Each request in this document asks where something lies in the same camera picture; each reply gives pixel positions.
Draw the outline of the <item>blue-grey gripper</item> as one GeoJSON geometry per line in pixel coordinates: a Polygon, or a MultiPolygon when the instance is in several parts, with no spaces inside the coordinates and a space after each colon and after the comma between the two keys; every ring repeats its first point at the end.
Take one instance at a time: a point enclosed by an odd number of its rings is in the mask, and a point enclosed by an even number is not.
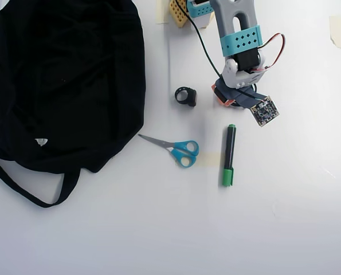
{"type": "Polygon", "coordinates": [[[211,86],[218,102],[224,107],[242,107],[251,109],[256,104],[263,102],[267,96],[257,93],[256,84],[242,88],[229,88],[224,80],[219,78],[211,86]]]}

